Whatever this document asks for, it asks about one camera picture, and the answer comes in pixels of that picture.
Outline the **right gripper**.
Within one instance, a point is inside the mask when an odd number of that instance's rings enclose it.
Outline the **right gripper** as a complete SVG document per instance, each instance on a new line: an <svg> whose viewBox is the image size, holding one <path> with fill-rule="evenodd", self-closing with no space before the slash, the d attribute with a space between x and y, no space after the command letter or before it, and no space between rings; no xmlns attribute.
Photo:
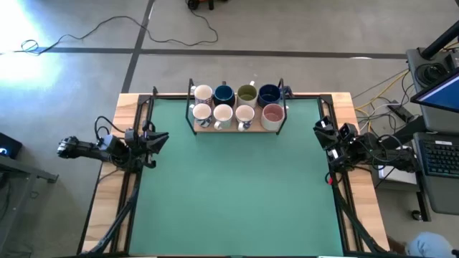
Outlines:
<svg viewBox="0 0 459 258"><path fill-rule="evenodd" d="M322 149L328 149L328 164L331 167L352 166L362 162L362 143L338 143L339 134L330 116L324 116L316 122L314 131Z"/></svg>

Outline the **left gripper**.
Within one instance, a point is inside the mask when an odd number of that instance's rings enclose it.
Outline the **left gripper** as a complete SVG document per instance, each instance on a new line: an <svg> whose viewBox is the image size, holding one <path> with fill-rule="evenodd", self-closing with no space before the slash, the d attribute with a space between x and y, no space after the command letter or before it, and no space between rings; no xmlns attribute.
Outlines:
<svg viewBox="0 0 459 258"><path fill-rule="evenodd" d="M168 133L158 132L147 132L146 135L125 134L124 137L125 144L128 146L131 158L136 161L136 165L148 168L156 167L153 154L159 154L163 143L168 139Z"/></svg>

